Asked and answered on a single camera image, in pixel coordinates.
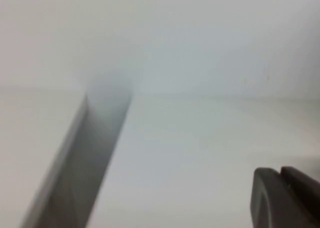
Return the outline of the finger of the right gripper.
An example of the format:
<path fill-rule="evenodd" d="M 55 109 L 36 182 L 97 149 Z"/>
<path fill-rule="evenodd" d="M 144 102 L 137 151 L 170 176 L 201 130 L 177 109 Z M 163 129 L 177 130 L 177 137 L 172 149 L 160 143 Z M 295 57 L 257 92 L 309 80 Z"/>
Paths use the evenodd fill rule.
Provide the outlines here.
<path fill-rule="evenodd" d="M 283 166 L 280 175 L 308 223 L 320 227 L 320 182 L 292 166 Z"/>
<path fill-rule="evenodd" d="M 253 174 L 250 214 L 254 228 L 315 228 L 295 202 L 281 171 L 259 167 Z"/>

